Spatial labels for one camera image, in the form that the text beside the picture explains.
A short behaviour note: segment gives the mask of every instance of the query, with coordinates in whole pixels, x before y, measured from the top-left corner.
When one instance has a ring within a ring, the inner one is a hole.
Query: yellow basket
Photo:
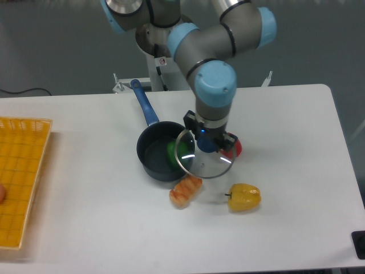
[[[20,249],[52,120],[0,117],[0,248]]]

